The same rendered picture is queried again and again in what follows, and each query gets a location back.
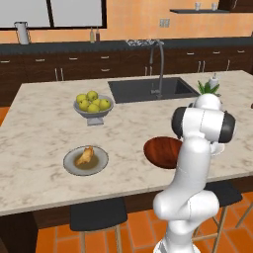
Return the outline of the grey fruit bowl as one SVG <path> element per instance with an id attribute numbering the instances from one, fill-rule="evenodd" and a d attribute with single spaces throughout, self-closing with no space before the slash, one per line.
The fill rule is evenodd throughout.
<path id="1" fill-rule="evenodd" d="M 79 109 L 79 105 L 78 105 L 77 102 L 73 103 L 74 110 L 79 115 L 81 115 L 83 118 L 85 118 L 87 120 L 87 125 L 88 126 L 102 125 L 104 123 L 103 117 L 105 117 L 109 113 L 109 111 L 114 107 L 114 101 L 110 97 L 105 96 L 105 95 L 100 95 L 99 98 L 108 100 L 111 104 L 111 107 L 109 109 L 105 110 L 105 111 L 100 111 L 100 112 L 97 112 L 97 113 L 88 113 L 88 112 L 81 111 Z"/>

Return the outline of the brown wooden bowl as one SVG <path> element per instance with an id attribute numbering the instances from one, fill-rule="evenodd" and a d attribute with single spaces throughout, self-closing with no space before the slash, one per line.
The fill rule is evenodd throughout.
<path id="1" fill-rule="evenodd" d="M 163 169 L 175 169 L 182 141 L 168 136 L 156 136 L 143 146 L 147 160 Z"/>

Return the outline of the chicken drumstick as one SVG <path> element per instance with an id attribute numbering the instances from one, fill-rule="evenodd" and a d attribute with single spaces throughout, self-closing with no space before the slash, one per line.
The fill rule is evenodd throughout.
<path id="1" fill-rule="evenodd" d="M 85 148 L 82 155 L 75 161 L 75 165 L 79 166 L 81 164 L 89 163 L 94 155 L 94 150 L 92 146 Z"/>

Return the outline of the dark sink basin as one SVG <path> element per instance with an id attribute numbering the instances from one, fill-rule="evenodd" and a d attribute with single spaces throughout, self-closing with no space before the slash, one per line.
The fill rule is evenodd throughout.
<path id="1" fill-rule="evenodd" d="M 117 104 L 155 101 L 159 89 L 159 79 L 134 79 L 109 81 L 109 86 Z M 192 88 L 181 77 L 170 77 L 162 80 L 161 99 L 195 98 L 199 92 Z"/>

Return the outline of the grey plate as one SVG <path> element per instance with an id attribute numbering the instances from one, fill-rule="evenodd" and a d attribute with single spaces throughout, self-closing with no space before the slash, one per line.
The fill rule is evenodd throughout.
<path id="1" fill-rule="evenodd" d="M 108 153 L 101 147 L 94 146 L 94 154 L 88 163 L 75 165 L 88 145 L 70 150 L 63 158 L 63 167 L 70 174 L 76 176 L 91 176 L 101 172 L 109 162 Z"/>

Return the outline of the dark wooden cupboard run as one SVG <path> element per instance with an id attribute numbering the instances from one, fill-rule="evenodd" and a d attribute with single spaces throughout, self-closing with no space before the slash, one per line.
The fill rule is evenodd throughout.
<path id="1" fill-rule="evenodd" d="M 164 74 L 243 70 L 253 75 L 253 38 L 163 40 Z M 0 107 L 24 83 L 160 74 L 146 41 L 0 44 Z"/>

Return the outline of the silver tap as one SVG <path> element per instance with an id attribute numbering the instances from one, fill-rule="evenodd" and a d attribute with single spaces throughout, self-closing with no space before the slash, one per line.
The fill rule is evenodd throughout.
<path id="1" fill-rule="evenodd" d="M 159 74 L 159 82 L 158 82 L 158 88 L 151 89 L 151 94 L 155 94 L 157 100 L 160 100 L 162 98 L 162 82 L 163 82 L 163 73 L 164 73 L 164 49 L 163 44 L 160 40 L 154 40 L 154 43 L 152 45 L 151 51 L 150 51 L 150 57 L 149 57 L 149 65 L 153 64 L 153 55 L 154 55 L 154 49 L 158 46 L 160 50 L 160 74 Z"/>

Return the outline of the green potted plant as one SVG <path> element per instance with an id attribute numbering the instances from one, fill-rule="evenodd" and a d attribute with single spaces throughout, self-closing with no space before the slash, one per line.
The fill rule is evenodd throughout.
<path id="1" fill-rule="evenodd" d="M 198 88 L 202 95 L 204 94 L 215 94 L 216 91 L 219 88 L 219 85 L 216 84 L 213 87 L 211 87 L 211 84 L 207 82 L 206 84 L 203 84 L 201 81 L 198 82 Z"/>

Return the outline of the black seat stool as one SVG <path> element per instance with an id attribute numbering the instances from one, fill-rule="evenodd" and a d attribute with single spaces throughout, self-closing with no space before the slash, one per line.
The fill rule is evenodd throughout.
<path id="1" fill-rule="evenodd" d="M 117 253 L 123 253 L 120 225 L 127 221 L 127 209 L 123 197 L 71 205 L 70 229 L 82 233 L 113 228 Z"/>
<path id="2" fill-rule="evenodd" d="M 212 220 L 216 225 L 216 233 L 198 236 L 199 228 L 197 227 L 193 233 L 193 241 L 214 239 L 211 253 L 216 253 L 221 233 L 223 231 L 223 226 L 225 223 L 228 207 L 233 204 L 239 203 L 242 200 L 242 195 L 228 181 L 207 183 L 205 189 L 207 191 L 212 191 L 217 196 L 219 206 L 221 207 L 221 215 L 219 219 L 216 219 L 214 216 L 212 217 Z"/>

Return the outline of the white plate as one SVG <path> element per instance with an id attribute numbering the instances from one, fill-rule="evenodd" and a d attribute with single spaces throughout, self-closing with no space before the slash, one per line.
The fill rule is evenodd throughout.
<path id="1" fill-rule="evenodd" d="M 219 155 L 221 152 L 224 151 L 224 144 L 218 142 L 211 143 L 211 155 L 216 156 Z"/>

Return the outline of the window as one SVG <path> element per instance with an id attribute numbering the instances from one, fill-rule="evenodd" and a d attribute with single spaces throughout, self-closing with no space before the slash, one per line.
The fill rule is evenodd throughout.
<path id="1" fill-rule="evenodd" d="M 107 0 L 0 0 L 0 30 L 27 22 L 35 30 L 107 27 Z"/>

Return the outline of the dark wall shelf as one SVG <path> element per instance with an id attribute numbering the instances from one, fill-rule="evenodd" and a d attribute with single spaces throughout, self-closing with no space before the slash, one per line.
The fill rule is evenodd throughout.
<path id="1" fill-rule="evenodd" d="M 228 14 L 226 10 L 212 10 L 212 9 L 170 9 L 170 12 L 176 14 Z"/>

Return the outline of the dark wall cupboard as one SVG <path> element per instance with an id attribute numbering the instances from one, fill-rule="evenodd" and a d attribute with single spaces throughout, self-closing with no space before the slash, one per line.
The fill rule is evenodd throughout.
<path id="1" fill-rule="evenodd" d="M 219 0 L 218 9 L 230 13 L 253 13 L 253 0 Z"/>

